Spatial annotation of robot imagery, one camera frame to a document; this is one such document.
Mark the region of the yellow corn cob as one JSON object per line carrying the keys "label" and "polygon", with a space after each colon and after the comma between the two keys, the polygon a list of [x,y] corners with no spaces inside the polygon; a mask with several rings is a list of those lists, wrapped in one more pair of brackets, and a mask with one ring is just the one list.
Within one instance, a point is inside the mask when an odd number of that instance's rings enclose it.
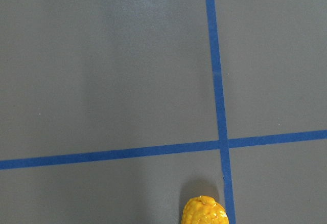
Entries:
{"label": "yellow corn cob", "polygon": [[221,204],[210,196],[202,195],[191,198],[185,204],[181,223],[229,224],[229,219]]}

